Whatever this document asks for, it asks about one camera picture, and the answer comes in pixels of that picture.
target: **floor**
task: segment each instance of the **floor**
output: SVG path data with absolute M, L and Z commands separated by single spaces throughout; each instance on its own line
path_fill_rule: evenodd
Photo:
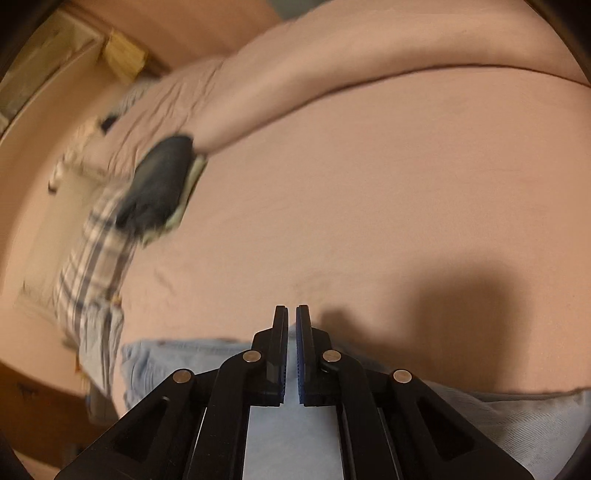
M 13 304 L 37 229 L 53 199 L 47 179 L 55 157 L 82 121 L 106 113 L 124 91 L 106 65 L 97 64 L 47 112 L 35 137 L 0 181 L 0 361 L 78 395 L 84 386 L 74 372 L 75 354 L 62 346 L 52 324 L 26 316 Z

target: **light blue fabric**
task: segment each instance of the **light blue fabric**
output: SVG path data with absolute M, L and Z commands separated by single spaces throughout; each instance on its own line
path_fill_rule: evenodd
M 126 405 L 134 406 L 179 368 L 195 373 L 216 369 L 224 360 L 249 348 L 249 343 L 222 340 L 141 341 L 124 345 Z M 291 329 L 285 403 L 279 408 L 251 409 L 245 479 L 343 478 L 335 409 L 300 405 L 296 357 Z M 366 360 L 360 360 L 369 367 Z M 591 391 L 572 395 L 468 394 L 428 384 L 526 467 L 536 480 L 553 480 L 591 426 Z

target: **black cloth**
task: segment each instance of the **black cloth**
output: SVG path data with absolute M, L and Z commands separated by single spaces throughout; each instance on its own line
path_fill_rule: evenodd
M 121 200 L 116 227 L 134 236 L 159 228 L 174 213 L 195 159 L 193 139 L 174 135 L 158 143 L 135 169 Z
M 102 123 L 100 124 L 100 129 L 103 131 L 104 134 L 110 130 L 110 128 L 118 120 L 118 118 L 118 115 L 109 115 L 102 121 Z

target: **black object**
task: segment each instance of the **black object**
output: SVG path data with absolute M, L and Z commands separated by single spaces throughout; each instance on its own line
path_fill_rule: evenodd
M 109 115 L 100 123 L 100 129 L 104 134 L 107 133 L 118 119 L 119 115 Z
M 8 440 L 0 432 L 0 478 L 3 480 L 33 480 L 14 454 Z
M 307 306 L 296 316 L 300 401 L 337 407 L 345 480 L 532 480 L 418 378 L 364 369 L 312 328 Z M 250 407 L 283 402 L 287 324 L 278 306 L 251 350 L 177 370 L 56 480 L 242 478 Z
M 159 228 L 174 213 L 195 159 L 193 140 L 174 135 L 153 147 L 135 169 L 121 200 L 116 226 L 133 236 Z

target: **clamp jaw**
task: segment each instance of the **clamp jaw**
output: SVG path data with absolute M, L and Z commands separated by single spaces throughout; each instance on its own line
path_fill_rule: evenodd
M 239 480 L 251 406 L 285 394 L 287 308 L 250 350 L 199 375 L 177 370 L 56 480 Z M 428 386 L 406 370 L 363 368 L 332 348 L 296 310 L 300 403 L 335 406 L 345 480 L 532 480 Z

